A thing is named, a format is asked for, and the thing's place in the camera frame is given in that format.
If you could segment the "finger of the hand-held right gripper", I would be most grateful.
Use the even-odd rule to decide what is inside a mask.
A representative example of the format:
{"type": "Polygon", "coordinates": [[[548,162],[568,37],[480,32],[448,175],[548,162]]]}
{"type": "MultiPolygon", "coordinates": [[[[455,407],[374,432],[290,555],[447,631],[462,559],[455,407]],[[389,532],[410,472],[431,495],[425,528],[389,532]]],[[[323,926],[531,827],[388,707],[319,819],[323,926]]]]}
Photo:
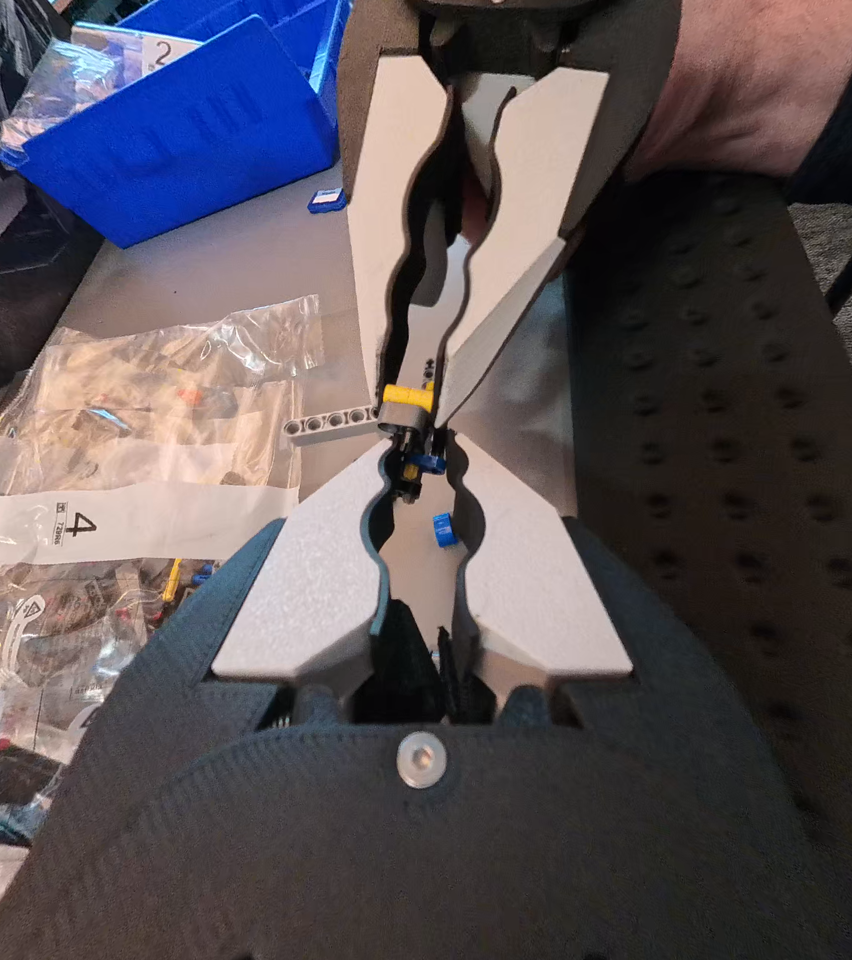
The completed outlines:
{"type": "Polygon", "coordinates": [[[436,426],[477,389],[565,249],[560,227],[608,81],[559,67],[503,106],[491,143],[495,210],[467,257],[466,299],[443,346],[436,426]]]}
{"type": "Polygon", "coordinates": [[[380,57],[349,198],[360,347],[369,395],[397,382],[408,307],[428,270],[437,190],[422,180],[451,115],[450,94],[419,54],[380,57]]]}

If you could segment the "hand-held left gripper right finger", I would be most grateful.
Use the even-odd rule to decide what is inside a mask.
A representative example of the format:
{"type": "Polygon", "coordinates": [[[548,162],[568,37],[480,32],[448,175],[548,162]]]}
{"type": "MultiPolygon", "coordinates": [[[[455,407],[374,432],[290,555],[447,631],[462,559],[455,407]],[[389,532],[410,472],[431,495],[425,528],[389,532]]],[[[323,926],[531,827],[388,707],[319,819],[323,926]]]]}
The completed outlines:
{"type": "Polygon", "coordinates": [[[444,689],[452,722],[487,722],[518,689],[633,672],[560,513],[464,434],[447,435],[456,570],[444,689]]]}

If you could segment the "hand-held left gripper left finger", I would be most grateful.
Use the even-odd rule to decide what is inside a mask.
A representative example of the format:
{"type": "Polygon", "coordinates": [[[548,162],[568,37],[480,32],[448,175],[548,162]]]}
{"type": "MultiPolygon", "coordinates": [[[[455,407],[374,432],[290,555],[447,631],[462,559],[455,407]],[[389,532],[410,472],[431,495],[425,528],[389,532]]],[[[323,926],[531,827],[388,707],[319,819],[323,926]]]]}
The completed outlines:
{"type": "Polygon", "coordinates": [[[213,660],[216,678],[320,686],[345,703],[372,676],[390,600],[392,451],[381,439],[285,520],[213,660]]]}

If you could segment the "light grey lego beam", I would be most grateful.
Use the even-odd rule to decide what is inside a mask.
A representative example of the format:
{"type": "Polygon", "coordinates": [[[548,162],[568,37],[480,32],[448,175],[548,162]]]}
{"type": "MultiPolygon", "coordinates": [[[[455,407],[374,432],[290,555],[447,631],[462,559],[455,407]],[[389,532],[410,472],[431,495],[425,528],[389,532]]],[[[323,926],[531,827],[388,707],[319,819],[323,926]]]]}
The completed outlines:
{"type": "Polygon", "coordinates": [[[373,437],[378,441],[383,436],[379,427],[378,409],[362,405],[286,420],[280,429],[278,450],[291,450],[358,437],[373,437]]]}

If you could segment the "yellow and black lego assembly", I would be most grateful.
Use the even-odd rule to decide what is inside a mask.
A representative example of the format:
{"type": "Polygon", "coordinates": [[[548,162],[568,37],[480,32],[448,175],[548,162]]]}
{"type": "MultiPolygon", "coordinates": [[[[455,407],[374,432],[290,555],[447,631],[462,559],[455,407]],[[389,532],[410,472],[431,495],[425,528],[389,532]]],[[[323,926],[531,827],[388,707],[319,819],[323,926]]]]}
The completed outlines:
{"type": "Polygon", "coordinates": [[[434,382],[414,389],[395,384],[384,387],[377,426],[389,439],[384,475],[391,495],[415,503],[424,478],[446,471],[447,431],[434,423],[434,382]]]}

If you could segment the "clear bags of LEGO parts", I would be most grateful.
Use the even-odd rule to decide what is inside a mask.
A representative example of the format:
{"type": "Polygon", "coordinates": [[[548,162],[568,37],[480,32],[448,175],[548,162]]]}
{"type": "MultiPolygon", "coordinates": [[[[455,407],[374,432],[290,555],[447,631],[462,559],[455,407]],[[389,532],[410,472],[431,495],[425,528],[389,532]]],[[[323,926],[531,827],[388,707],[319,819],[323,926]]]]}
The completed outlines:
{"type": "Polygon", "coordinates": [[[117,678],[297,486],[0,495],[0,741],[67,761],[117,678]]]}

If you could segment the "tall clear lego bag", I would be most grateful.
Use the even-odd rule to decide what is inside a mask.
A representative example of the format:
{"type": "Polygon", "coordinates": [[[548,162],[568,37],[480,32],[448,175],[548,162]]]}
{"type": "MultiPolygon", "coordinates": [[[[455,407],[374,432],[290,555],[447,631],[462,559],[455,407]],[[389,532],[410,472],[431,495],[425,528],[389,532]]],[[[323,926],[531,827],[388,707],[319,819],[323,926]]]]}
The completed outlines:
{"type": "Polygon", "coordinates": [[[0,152],[15,165],[26,143],[158,71],[201,45],[163,33],[81,23],[69,40],[54,40],[0,124],[0,152]]]}

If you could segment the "person's right hand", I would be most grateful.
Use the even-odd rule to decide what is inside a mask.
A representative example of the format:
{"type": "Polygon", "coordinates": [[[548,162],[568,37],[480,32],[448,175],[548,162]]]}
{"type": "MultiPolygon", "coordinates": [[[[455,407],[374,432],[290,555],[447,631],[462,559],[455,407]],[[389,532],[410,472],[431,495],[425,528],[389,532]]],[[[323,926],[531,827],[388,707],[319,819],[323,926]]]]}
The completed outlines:
{"type": "Polygon", "coordinates": [[[669,78],[625,176],[790,176],[851,76],[852,1],[684,1],[669,78]]]}

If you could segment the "blue plastic bin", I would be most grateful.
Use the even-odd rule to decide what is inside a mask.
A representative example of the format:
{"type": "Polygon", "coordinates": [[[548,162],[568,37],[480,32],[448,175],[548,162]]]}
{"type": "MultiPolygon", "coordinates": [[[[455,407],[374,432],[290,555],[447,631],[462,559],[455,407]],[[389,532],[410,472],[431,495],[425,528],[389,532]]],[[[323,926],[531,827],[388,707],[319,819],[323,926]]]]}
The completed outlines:
{"type": "Polygon", "coordinates": [[[325,171],[351,7],[150,2],[112,28],[201,45],[0,162],[121,248],[325,171]]]}

